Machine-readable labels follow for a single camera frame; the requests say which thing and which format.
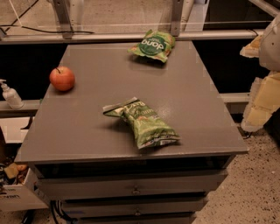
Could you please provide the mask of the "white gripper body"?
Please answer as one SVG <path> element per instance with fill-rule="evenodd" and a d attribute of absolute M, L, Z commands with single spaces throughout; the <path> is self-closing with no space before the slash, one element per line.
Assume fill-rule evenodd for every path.
<path fill-rule="evenodd" d="M 280 13 L 277 14 L 262 34 L 259 63 L 270 71 L 280 71 Z"/>

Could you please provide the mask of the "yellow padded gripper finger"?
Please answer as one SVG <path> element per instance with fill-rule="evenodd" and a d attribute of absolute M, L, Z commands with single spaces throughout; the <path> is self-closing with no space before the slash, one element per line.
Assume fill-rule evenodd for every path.
<path fill-rule="evenodd" d="M 240 55 L 247 58 L 258 58 L 262 35 L 255 37 L 249 44 L 240 50 Z"/>
<path fill-rule="evenodd" d="M 256 132 L 280 108 L 280 73 L 270 72 L 268 76 L 255 78 L 252 83 L 249 102 L 246 106 L 241 128 L 247 132 Z"/>

